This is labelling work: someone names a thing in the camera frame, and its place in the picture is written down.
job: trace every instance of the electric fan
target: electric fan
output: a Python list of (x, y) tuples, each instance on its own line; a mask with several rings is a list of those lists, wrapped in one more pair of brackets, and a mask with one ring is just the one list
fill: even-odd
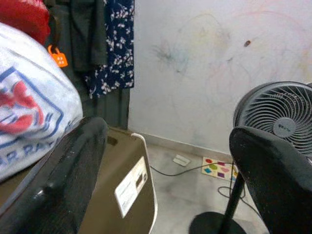
[[(235, 109), (233, 125), (249, 126), (290, 142), (312, 164), (312, 87), (298, 82), (274, 82), (249, 91)], [(190, 234), (246, 234), (233, 220), (244, 179), (238, 173), (225, 214), (197, 215)]]
[(312, 153), (312, 87), (274, 82), (248, 92), (236, 107), (233, 124), (272, 133), (300, 153)]

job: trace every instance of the colorful puzzle mat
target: colorful puzzle mat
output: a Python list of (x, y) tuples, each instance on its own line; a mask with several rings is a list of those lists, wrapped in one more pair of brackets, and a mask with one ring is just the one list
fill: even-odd
[[(211, 163), (215, 163), (215, 164), (202, 167), (201, 172), (203, 174), (217, 177), (220, 179), (231, 180), (231, 169), (232, 169), (231, 164), (226, 164), (225, 162), (222, 162), (220, 160), (215, 160), (215, 159), (208, 158), (208, 157), (203, 157), (203, 166), (207, 164), (211, 164)], [(233, 177), (232, 177), (233, 181), (236, 180), (237, 171), (238, 170), (236, 166), (234, 166)]]

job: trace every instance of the electrical cable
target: electrical cable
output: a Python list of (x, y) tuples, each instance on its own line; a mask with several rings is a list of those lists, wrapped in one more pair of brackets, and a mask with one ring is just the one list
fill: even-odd
[(154, 171), (158, 172), (159, 174), (162, 174), (163, 176), (179, 176), (179, 175), (181, 175), (181, 174), (190, 172), (190, 171), (192, 171), (192, 170), (195, 170), (195, 169), (198, 169), (198, 168), (202, 168), (202, 167), (206, 167), (206, 166), (210, 166), (210, 165), (214, 165), (214, 164), (218, 164), (218, 163), (217, 163), (217, 162), (214, 162), (214, 163), (210, 163), (210, 164), (206, 164), (206, 165), (194, 167), (194, 168), (191, 168), (191, 169), (188, 169), (188, 170), (185, 170), (185, 171), (183, 171), (183, 172), (180, 172), (180, 173), (177, 173), (177, 174), (173, 174), (173, 175), (160, 172), (159, 170), (155, 169), (155, 168), (152, 167), (152, 166), (150, 166), (150, 167), (151, 167)]
[[(214, 164), (217, 164), (217, 162), (210, 163), (210, 164), (206, 164), (206, 165), (202, 165), (202, 166), (198, 166), (198, 167), (194, 167), (194, 168), (190, 168), (190, 169), (187, 169), (187, 170), (185, 170), (185, 171), (183, 171), (183, 172), (180, 172), (180, 173), (177, 173), (177, 174), (166, 174), (166, 173), (163, 173), (163, 172), (157, 170), (157, 169), (154, 168), (153, 166), (150, 166), (150, 167), (151, 167), (154, 171), (158, 172), (159, 174), (161, 174), (161, 175), (163, 175), (163, 176), (179, 176), (179, 175), (182, 175), (182, 174), (184, 174), (184, 173), (187, 173), (187, 172), (190, 172), (190, 171), (193, 171), (193, 170), (202, 168), (202, 167), (214, 165)], [(232, 173), (232, 174), (231, 174), (231, 175), (233, 175), (234, 162), (233, 162), (233, 161), (232, 161), (232, 162), (225, 162), (224, 164), (231, 164), (231, 165), (232, 165), (232, 169), (231, 169), (231, 173)], [(229, 191), (229, 196), (223, 194), (223, 193), (220, 191), (220, 189), (229, 189), (229, 190), (230, 190), (230, 191)], [(230, 196), (231, 196), (231, 190), (232, 190), (232, 180), (230, 180), (230, 187), (221, 186), (221, 187), (219, 187), (219, 188), (217, 189), (218, 193), (219, 193), (220, 195), (226, 197), (226, 198), (230, 198)], [(262, 217), (261, 217), (261, 215), (258, 213), (258, 211), (257, 211), (254, 207), (252, 207), (250, 204), (248, 204), (248, 203), (243, 199), (243, 198), (246, 196), (245, 186), (244, 186), (243, 191), (244, 191), (244, 195), (240, 197), (240, 200), (241, 200), (245, 205), (247, 205), (250, 209), (252, 209), (252, 210), (262, 219)]]

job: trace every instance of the floor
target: floor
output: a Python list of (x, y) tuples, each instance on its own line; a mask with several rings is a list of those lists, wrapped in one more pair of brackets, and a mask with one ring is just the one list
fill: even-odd
[[(167, 174), (176, 174), (202, 164), (199, 156), (159, 146), (148, 145), (148, 151), (150, 164)], [(187, 157), (191, 163), (187, 167), (174, 163), (176, 154)], [(158, 215), (152, 234), (187, 234), (195, 215), (207, 211), (225, 212), (228, 199), (221, 196), (217, 189), (229, 186), (229, 181), (203, 175), (200, 169), (174, 177), (161, 175), (154, 170), (152, 174), (158, 201)], [(245, 200), (254, 207), (248, 192)], [(242, 202), (234, 219), (248, 234), (269, 233), (257, 214)]]

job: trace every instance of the navy blue floral fabric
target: navy blue floral fabric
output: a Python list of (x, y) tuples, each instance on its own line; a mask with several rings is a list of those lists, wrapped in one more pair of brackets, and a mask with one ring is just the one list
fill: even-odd
[(107, 64), (85, 75), (90, 98), (134, 87), (134, 0), (104, 0)]

